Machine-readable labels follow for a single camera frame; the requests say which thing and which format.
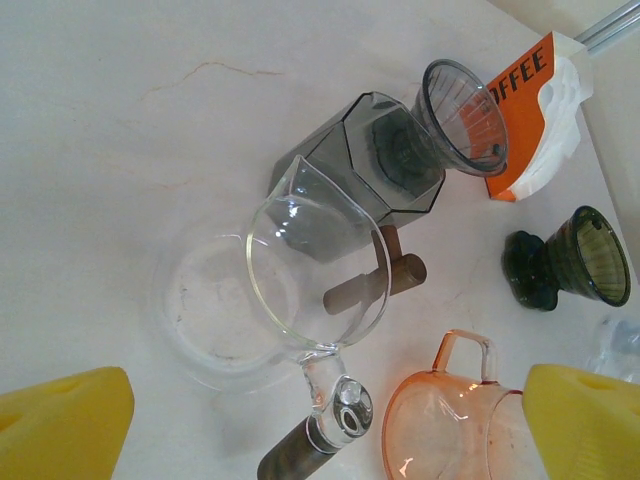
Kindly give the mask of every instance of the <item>yellow object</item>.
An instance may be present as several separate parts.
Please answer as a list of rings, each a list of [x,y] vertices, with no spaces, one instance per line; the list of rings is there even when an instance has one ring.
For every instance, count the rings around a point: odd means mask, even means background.
[[[105,367],[0,396],[0,478],[111,478],[133,416],[121,368]]]
[[[640,479],[640,385],[536,365],[523,407],[552,480]]]

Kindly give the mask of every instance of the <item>pitcher handle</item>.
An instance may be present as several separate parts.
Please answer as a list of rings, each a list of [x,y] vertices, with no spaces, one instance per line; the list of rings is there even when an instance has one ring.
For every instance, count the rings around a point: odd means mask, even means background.
[[[337,352],[313,352],[300,363],[313,413],[264,456],[258,480],[305,479],[371,426],[371,396],[346,375]]]
[[[482,365],[480,376],[480,378],[482,379],[482,383],[497,382],[498,362],[496,358],[496,347],[493,345],[493,342],[487,337],[483,337],[482,335],[477,335],[472,332],[467,332],[466,330],[454,329],[449,330],[446,333],[446,335],[442,339],[442,343],[440,344],[440,349],[438,350],[436,359],[433,361],[433,371],[446,371],[447,365],[449,363],[449,358],[451,357],[451,352],[453,351],[453,346],[458,337],[473,340],[478,345],[480,345],[480,349],[482,350]]]

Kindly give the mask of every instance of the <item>marble surface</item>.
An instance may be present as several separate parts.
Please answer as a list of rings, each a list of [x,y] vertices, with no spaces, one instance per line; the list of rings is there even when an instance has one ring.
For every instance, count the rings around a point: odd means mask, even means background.
[[[302,375],[259,395],[216,395],[157,348],[144,299],[166,239],[215,208],[258,202],[279,155],[360,92],[411,105],[432,60],[488,81],[538,39],[480,0],[61,0],[3,13],[0,392],[124,367],[136,411],[116,479],[255,478],[309,411]],[[345,351],[376,419],[313,478],[384,478],[389,397],[430,368],[450,328],[493,339],[511,387],[534,363],[582,364],[610,308],[561,294],[553,313],[524,310],[499,265],[508,233],[548,236],[585,203],[618,226],[580,126],[573,158],[533,197],[493,202],[482,180],[454,172],[432,213],[401,230],[429,277]],[[638,305],[634,291],[625,310]],[[452,362],[479,374],[470,347]]]

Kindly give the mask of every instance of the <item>dripper base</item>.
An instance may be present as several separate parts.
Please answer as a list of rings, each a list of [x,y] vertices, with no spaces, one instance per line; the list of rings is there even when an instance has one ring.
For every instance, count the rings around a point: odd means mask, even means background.
[[[558,289],[541,274],[542,265],[532,261],[543,246],[540,237],[522,230],[509,235],[502,254],[502,271],[520,305],[550,312],[558,305]]]

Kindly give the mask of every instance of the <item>wall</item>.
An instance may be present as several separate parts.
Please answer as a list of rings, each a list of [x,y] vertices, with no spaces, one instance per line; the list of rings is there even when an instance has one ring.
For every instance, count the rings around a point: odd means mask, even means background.
[[[627,3],[489,1],[540,34],[556,30],[572,38]],[[592,57],[595,94],[585,102],[584,112],[631,261],[640,272],[640,27],[623,35]]]

